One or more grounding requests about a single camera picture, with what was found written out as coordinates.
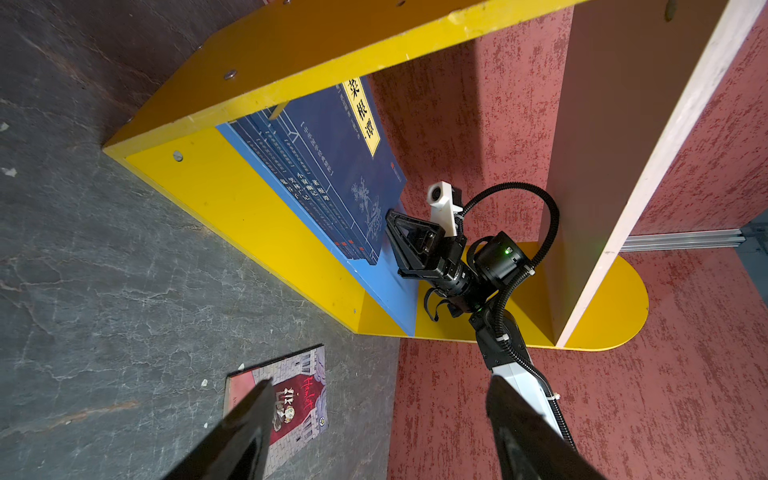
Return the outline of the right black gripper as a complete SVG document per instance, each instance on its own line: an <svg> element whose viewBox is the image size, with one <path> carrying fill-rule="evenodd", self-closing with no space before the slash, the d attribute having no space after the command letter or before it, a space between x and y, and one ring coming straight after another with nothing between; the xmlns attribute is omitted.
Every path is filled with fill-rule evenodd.
<svg viewBox="0 0 768 480"><path fill-rule="evenodd" d="M390 209L386 234L404 278L421 278L447 297L463 294L472 275L462 260L467 237L445 236L438 224Z"/></svg>

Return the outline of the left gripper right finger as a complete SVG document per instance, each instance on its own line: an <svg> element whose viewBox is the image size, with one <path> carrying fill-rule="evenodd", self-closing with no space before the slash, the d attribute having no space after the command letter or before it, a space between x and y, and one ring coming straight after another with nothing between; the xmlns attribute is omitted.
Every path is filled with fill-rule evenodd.
<svg viewBox="0 0 768 480"><path fill-rule="evenodd" d="M501 477L504 479L600 479L503 378L493 376L486 398Z"/></svg>

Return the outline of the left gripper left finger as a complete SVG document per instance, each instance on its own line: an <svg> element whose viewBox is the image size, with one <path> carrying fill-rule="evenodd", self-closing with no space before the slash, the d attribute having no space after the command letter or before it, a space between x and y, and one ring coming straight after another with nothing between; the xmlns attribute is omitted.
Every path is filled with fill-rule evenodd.
<svg viewBox="0 0 768 480"><path fill-rule="evenodd" d="M165 477L264 478L275 401L271 381L260 381Z"/></svg>

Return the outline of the red pink picture book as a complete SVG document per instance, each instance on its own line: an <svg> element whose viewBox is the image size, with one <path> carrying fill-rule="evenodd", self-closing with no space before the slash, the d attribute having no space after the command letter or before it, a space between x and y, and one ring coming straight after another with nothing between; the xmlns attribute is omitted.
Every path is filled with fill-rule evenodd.
<svg viewBox="0 0 768 480"><path fill-rule="evenodd" d="M305 348L229 374L224 413L263 380L272 383L275 395L264 471L268 478L328 428L325 346Z"/></svg>

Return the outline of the blue book yellow label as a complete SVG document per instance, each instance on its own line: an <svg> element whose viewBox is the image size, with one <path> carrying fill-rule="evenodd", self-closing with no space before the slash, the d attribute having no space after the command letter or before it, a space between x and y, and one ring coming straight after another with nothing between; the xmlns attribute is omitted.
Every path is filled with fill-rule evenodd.
<svg viewBox="0 0 768 480"><path fill-rule="evenodd" d="M370 265L378 260L332 202L330 188L317 179L287 134L265 113L246 115L230 126L346 258Z"/></svg>

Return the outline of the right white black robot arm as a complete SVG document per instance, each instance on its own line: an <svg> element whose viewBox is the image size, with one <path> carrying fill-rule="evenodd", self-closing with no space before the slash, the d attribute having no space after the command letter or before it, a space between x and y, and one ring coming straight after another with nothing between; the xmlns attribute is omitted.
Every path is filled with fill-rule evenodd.
<svg viewBox="0 0 768 480"><path fill-rule="evenodd" d="M386 215L386 230L398 274L429 283L425 301L438 294L453 316L467 314L491 374L505 380L543 417L546 425L574 447L558 396L532 364L517 322L507 311L512 293L535 274L554 243L559 210L554 204L548 209L547 235L532 259L506 234L499 233L489 238L478 254L470 251L463 260L458 248L466 243L465 237L447 237L440 225L394 210Z"/></svg>

